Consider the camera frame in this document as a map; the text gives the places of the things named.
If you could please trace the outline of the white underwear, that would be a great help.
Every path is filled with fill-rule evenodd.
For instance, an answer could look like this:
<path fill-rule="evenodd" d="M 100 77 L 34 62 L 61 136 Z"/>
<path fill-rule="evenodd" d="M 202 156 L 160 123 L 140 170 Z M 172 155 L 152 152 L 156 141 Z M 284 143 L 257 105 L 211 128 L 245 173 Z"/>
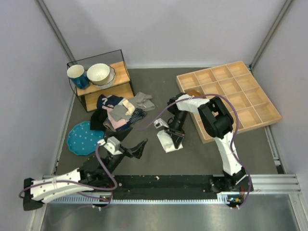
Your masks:
<path fill-rule="evenodd" d="M 180 144 L 178 148 L 175 148 L 171 137 L 164 130 L 159 131 L 157 133 L 157 137 L 166 153 L 177 151 L 183 148 L 182 144 Z"/>

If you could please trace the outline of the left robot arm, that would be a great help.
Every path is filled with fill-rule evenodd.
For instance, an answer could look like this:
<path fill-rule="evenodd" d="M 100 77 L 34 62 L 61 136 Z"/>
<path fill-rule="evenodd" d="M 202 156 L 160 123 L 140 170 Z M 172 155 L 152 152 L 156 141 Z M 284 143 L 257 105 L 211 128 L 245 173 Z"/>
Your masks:
<path fill-rule="evenodd" d="M 23 200 L 23 210 L 32 211 L 44 204 L 74 193 L 83 195 L 90 191 L 114 191 L 118 187 L 113 171 L 124 157 L 141 158 L 148 139 L 142 140 L 133 148 L 124 147 L 121 142 L 129 135 L 132 128 L 109 132 L 95 145 L 95 156 L 89 157 L 81 167 L 66 174 L 45 180 L 24 180 L 24 187 L 19 192 Z"/>

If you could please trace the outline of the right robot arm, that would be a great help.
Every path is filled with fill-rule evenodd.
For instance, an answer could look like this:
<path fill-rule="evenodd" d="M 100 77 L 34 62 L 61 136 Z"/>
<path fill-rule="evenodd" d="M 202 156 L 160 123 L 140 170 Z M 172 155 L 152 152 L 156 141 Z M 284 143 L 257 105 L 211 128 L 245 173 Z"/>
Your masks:
<path fill-rule="evenodd" d="M 168 102 L 174 117 L 167 123 L 164 132 L 171 138 L 175 148 L 181 145 L 185 132 L 183 125 L 188 113 L 198 114 L 207 134 L 212 137 L 218 147 L 222 163 L 223 178 L 212 176 L 209 180 L 212 191 L 237 190 L 246 177 L 243 165 L 239 162 L 234 145 L 234 120 L 221 98 L 214 96 L 211 99 L 190 96 L 180 93 Z"/>

